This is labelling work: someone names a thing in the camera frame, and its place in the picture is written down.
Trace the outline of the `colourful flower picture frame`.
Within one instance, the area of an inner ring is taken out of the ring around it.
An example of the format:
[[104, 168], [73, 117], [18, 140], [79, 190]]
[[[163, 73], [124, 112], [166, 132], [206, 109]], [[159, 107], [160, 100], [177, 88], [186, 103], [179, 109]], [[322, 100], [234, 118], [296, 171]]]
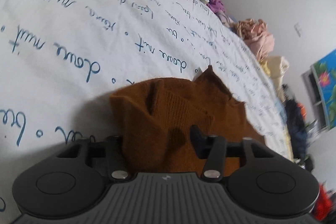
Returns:
[[335, 50], [312, 64], [302, 78], [321, 129], [335, 128]]

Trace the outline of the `dark navy clothes pile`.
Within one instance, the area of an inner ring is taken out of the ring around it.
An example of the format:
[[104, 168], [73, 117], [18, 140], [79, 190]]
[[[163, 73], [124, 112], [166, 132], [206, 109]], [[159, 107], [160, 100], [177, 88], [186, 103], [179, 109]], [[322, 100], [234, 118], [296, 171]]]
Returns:
[[312, 173], [314, 165], [307, 155], [307, 131], [305, 122], [297, 102], [294, 99], [285, 101], [286, 124], [290, 135], [293, 157], [304, 163], [305, 169]]

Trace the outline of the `light blue garment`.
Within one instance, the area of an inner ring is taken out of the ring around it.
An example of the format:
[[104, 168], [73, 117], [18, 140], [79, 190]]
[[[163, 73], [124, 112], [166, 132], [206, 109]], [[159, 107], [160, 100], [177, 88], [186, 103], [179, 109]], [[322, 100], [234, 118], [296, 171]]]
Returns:
[[286, 114], [284, 105], [278, 98], [276, 98], [275, 107], [280, 114], [284, 128], [287, 128], [287, 114]]

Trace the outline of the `brown knit sweater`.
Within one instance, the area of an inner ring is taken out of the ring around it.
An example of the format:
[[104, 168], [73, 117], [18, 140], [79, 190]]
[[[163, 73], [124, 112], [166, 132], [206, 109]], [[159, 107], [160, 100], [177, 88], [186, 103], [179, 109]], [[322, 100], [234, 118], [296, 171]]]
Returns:
[[112, 93], [114, 122], [123, 136], [122, 151], [138, 172], [201, 173], [204, 160], [190, 141], [190, 128], [239, 142], [264, 138], [247, 119], [244, 102], [208, 67], [195, 80], [160, 78]]

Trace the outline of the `purple garment by headboard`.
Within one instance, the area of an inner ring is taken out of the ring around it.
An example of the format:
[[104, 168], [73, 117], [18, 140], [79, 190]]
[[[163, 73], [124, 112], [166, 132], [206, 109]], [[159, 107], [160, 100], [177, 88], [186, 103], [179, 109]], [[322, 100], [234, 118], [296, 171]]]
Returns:
[[210, 0], [209, 3], [207, 3], [207, 6], [215, 14], [219, 11], [225, 12], [225, 7], [222, 0]]

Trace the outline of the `cream crumpled clothes pile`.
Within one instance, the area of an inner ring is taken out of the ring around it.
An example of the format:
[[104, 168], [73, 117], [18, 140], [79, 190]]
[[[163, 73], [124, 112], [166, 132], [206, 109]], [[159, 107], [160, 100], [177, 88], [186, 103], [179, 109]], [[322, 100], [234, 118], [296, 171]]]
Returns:
[[268, 56], [260, 61], [260, 65], [266, 75], [272, 80], [278, 99], [284, 102], [285, 93], [282, 83], [284, 75], [289, 69], [288, 60], [284, 56]]

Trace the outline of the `white wall switch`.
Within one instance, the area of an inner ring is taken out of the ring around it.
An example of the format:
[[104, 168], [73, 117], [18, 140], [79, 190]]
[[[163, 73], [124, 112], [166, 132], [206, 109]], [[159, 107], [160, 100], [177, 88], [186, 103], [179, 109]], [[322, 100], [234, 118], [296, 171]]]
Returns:
[[299, 23], [296, 23], [294, 25], [294, 30], [295, 30], [296, 34], [298, 35], [298, 37], [300, 38], [302, 36], [302, 28], [301, 28]]

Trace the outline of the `pink crumpled clothes pile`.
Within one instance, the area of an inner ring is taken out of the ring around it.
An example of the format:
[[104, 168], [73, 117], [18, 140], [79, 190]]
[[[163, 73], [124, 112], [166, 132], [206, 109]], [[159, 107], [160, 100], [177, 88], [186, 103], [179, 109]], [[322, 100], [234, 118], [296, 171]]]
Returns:
[[233, 28], [258, 61], [265, 59], [274, 49], [274, 36], [262, 19], [246, 19], [234, 23]]

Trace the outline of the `white script-print bed sheet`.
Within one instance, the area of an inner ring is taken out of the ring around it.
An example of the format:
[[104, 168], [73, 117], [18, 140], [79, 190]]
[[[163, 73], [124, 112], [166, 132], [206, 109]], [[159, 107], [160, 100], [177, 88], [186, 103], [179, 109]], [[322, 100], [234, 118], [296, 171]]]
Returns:
[[272, 81], [200, 0], [1, 0], [1, 223], [25, 169], [114, 132], [107, 94], [211, 65], [266, 145], [292, 157]]

